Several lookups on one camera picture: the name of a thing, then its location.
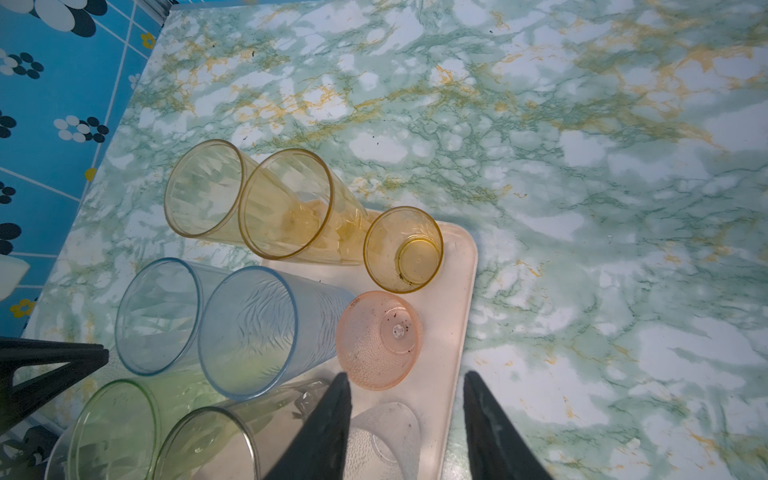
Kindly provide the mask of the small yellow glass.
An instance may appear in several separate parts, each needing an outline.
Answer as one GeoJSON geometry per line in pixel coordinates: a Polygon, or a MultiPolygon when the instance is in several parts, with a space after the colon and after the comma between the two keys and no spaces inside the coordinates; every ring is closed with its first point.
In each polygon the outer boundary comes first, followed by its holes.
{"type": "Polygon", "coordinates": [[[443,255],[444,240],[436,221],[410,206],[381,213],[363,245],[370,278],[395,294],[412,293],[429,284],[442,265],[443,255]]]}

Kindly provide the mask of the blue frosted tall glass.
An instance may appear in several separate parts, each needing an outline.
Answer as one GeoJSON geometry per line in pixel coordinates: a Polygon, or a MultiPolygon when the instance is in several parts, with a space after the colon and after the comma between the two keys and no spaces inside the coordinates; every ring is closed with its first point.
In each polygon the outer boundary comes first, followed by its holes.
{"type": "Polygon", "coordinates": [[[220,394],[243,401],[336,355],[349,291],[268,267],[245,267],[219,284],[198,335],[202,370],[220,394]]]}

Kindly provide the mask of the amber tall glass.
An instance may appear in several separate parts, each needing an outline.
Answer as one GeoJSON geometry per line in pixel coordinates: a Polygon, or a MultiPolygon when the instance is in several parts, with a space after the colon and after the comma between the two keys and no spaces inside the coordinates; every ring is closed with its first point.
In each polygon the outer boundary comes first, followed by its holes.
{"type": "Polygon", "coordinates": [[[358,265],[373,217],[328,165],[305,149],[279,151],[247,180],[238,226],[267,260],[358,265]]]}
{"type": "Polygon", "coordinates": [[[238,205],[257,166],[225,140],[207,140],[190,149],[166,185],[164,213],[170,228],[185,238],[243,246],[238,205]]]}

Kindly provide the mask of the green clear glass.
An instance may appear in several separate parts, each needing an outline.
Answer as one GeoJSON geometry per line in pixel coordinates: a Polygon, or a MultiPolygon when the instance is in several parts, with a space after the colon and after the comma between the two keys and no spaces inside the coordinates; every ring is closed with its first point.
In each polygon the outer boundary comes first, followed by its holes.
{"type": "Polygon", "coordinates": [[[225,399],[199,369],[112,381],[99,389],[74,425],[71,479],[150,479],[175,424],[225,399]]]}

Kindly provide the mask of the white frosted glass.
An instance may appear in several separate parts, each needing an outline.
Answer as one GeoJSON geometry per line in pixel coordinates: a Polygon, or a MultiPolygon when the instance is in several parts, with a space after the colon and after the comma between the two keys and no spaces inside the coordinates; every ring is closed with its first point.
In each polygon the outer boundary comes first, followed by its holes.
{"type": "Polygon", "coordinates": [[[350,423],[344,479],[416,479],[420,426],[401,402],[387,402],[350,423]]]}

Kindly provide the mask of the grey smoky tall glass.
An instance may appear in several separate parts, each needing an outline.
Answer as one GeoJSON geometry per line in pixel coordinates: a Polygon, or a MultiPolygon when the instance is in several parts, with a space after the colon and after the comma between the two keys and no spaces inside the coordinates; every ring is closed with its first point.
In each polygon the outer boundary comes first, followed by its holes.
{"type": "Polygon", "coordinates": [[[261,479],[277,463],[326,393],[324,379],[280,386],[185,415],[166,437],[155,479],[261,479]]]}

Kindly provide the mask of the small pink frosted glass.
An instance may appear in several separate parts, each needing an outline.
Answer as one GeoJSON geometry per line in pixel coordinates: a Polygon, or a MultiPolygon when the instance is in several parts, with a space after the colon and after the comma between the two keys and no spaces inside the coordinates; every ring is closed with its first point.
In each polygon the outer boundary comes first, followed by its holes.
{"type": "Polygon", "coordinates": [[[341,370],[372,391],[399,384],[421,352],[423,325],[415,308],[386,291],[369,291],[344,310],[336,331],[341,370]]]}

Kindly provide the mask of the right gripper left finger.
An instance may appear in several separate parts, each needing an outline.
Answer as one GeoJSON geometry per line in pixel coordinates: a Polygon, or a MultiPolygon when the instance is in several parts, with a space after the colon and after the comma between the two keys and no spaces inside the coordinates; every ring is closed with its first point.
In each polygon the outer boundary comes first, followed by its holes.
{"type": "Polygon", "coordinates": [[[342,479],[351,412],[350,382],[342,372],[266,479],[342,479]]]}

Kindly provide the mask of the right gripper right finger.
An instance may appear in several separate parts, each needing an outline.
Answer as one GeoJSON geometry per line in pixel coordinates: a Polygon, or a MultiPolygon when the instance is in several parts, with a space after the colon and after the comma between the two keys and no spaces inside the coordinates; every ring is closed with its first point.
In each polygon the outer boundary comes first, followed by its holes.
{"type": "Polygon", "coordinates": [[[465,374],[463,399],[473,479],[553,479],[475,371],[465,374]]]}

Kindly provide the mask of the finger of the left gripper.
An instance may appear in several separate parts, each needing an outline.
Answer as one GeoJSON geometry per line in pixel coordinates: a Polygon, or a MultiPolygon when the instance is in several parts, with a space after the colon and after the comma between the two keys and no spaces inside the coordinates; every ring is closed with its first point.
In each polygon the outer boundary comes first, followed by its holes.
{"type": "Polygon", "coordinates": [[[49,353],[32,356],[1,354],[1,433],[5,434],[64,390],[107,364],[108,353],[49,353]],[[62,366],[24,382],[14,384],[21,367],[59,364],[62,366]]]}
{"type": "Polygon", "coordinates": [[[2,366],[32,366],[78,361],[95,361],[104,365],[108,360],[109,351],[101,344],[1,338],[2,366]]]}

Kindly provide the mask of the blue clear faceted glass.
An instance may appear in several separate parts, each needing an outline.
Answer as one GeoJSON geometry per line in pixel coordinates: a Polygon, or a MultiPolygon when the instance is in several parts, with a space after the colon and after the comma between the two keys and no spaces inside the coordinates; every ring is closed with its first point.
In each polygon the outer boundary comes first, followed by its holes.
{"type": "Polygon", "coordinates": [[[115,321],[123,365],[149,377],[199,366],[205,307],[228,270],[165,257],[144,267],[125,291],[115,321]]]}

